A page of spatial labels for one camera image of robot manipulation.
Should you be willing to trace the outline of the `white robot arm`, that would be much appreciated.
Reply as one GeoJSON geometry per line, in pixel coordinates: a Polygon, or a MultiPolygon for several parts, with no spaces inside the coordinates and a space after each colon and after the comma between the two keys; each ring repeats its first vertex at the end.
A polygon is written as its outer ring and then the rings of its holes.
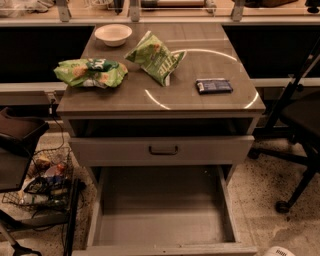
{"type": "Polygon", "coordinates": [[[263,256],[295,256],[291,251],[281,246],[273,246],[269,248],[263,256]]]}

